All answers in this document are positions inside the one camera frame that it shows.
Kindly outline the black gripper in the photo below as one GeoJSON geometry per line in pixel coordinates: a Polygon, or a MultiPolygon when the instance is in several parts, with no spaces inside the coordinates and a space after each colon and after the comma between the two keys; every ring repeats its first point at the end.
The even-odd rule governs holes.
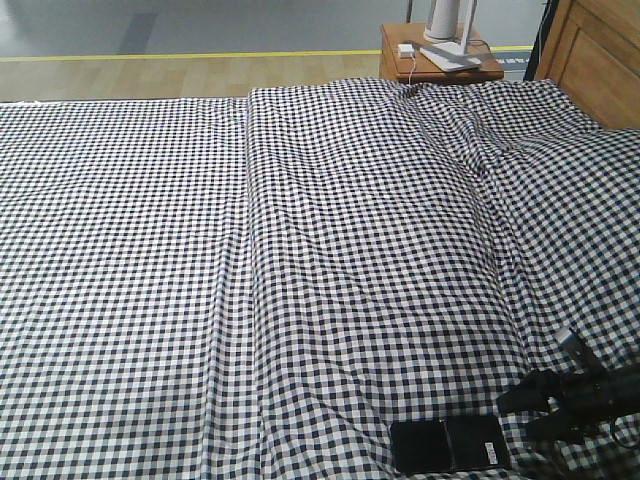
{"type": "MultiPolygon", "coordinates": [[[[497,398],[498,410],[500,413],[548,412],[548,399],[557,384],[555,373],[532,371],[497,398]]],[[[620,417],[639,412],[639,368],[623,367],[601,374],[566,378],[554,397],[559,410],[527,423],[528,438],[583,444],[588,427],[604,421],[615,422],[620,417]]]]}

